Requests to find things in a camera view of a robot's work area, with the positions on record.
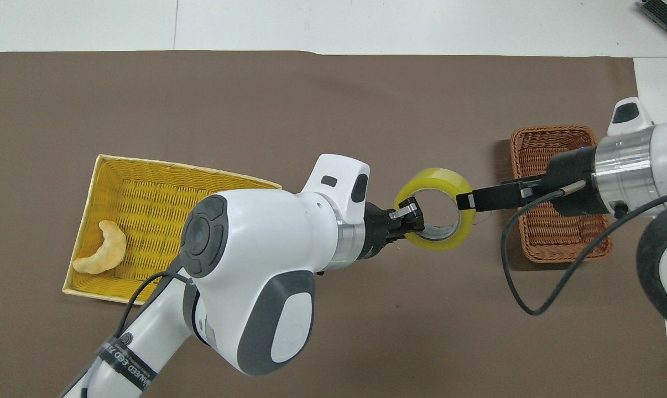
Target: black strap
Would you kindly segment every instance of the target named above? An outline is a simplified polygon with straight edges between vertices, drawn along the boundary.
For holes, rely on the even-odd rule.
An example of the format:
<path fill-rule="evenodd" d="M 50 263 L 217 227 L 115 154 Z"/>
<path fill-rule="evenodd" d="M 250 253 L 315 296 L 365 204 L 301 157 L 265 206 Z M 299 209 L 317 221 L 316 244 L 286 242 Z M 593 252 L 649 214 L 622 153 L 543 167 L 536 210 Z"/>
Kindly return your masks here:
<path fill-rule="evenodd" d="M 117 373 L 142 391 L 157 377 L 157 372 L 118 338 L 109 338 L 101 345 L 97 354 Z"/>

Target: roll of tape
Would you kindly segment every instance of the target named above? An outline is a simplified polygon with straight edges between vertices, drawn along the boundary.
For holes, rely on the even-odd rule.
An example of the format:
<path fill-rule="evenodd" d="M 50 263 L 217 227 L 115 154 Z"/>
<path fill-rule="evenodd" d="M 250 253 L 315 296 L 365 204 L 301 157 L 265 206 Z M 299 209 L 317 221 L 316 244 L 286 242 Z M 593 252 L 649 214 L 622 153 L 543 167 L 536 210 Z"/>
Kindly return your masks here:
<path fill-rule="evenodd" d="M 456 197 L 460 193 L 473 191 L 471 184 L 466 179 L 454 171 L 448 169 L 426 169 L 415 175 L 407 183 L 395 199 L 395 208 L 397 203 L 404 201 L 415 193 L 425 190 L 437 190 L 446 193 L 456 204 Z M 410 232 L 405 237 L 415 245 L 427 250 L 450 250 L 459 246 L 473 226 L 473 217 L 476 211 L 459 211 L 459 221 L 454 225 L 439 227 L 425 222 L 425 229 L 422 232 Z"/>

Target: brown basket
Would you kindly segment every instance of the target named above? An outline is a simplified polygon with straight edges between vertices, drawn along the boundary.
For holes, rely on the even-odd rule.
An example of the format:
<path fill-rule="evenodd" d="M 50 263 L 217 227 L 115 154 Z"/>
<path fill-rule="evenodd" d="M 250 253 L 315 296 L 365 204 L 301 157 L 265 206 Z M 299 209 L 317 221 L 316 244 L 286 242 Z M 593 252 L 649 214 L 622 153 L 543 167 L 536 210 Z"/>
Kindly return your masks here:
<path fill-rule="evenodd" d="M 584 126 L 539 126 L 518 129 L 510 138 L 513 176 L 516 179 L 543 174 L 555 154 L 596 145 L 591 129 Z M 562 217 L 550 203 L 521 216 L 520 242 L 528 259 L 537 263 L 571 262 L 609 225 L 608 217 Z M 611 252 L 611 238 L 604 239 L 587 260 L 603 259 Z"/>

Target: yellow basket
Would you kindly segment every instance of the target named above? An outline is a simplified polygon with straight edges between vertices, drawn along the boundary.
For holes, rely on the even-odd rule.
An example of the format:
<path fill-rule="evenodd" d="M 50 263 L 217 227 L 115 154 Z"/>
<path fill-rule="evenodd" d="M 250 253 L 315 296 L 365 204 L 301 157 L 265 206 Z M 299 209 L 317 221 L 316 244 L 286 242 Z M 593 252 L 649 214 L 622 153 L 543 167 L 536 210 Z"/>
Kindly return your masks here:
<path fill-rule="evenodd" d="M 103 244 L 98 224 L 104 219 L 124 232 L 127 251 L 117 267 L 97 275 L 81 274 L 69 265 L 62 291 L 128 302 L 144 280 L 166 270 L 179 253 L 181 230 L 195 204 L 214 192 L 242 188 L 282 186 L 187 164 L 99 155 L 71 261 L 89 257 Z M 156 283 L 144 289 L 137 304 L 144 303 Z"/>

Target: basket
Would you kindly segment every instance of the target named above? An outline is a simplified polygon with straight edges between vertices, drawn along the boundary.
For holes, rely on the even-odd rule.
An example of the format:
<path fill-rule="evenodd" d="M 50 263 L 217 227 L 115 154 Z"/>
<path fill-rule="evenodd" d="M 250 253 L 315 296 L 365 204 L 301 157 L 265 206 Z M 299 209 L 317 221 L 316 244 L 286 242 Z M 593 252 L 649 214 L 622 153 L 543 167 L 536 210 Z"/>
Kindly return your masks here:
<path fill-rule="evenodd" d="M 126 235 L 126 254 L 117 267 L 97 275 L 81 274 L 69 265 L 62 291 L 128 302 L 144 280 L 174 260 L 184 221 L 195 204 L 213 192 L 240 188 L 282 187 L 187 164 L 99 155 L 71 261 L 89 257 L 103 244 L 98 227 L 103 219 L 114 221 Z M 149 284 L 136 303 L 144 303 L 156 284 Z"/>
<path fill-rule="evenodd" d="M 596 145 L 591 129 L 584 126 L 539 126 L 518 129 L 510 139 L 513 176 L 516 179 L 543 174 L 555 154 Z M 609 225 L 605 214 L 563 217 L 550 203 L 543 203 L 521 216 L 520 242 L 528 259 L 537 263 L 563 263 L 579 252 Z M 587 260 L 602 259 L 612 249 L 604 239 Z"/>

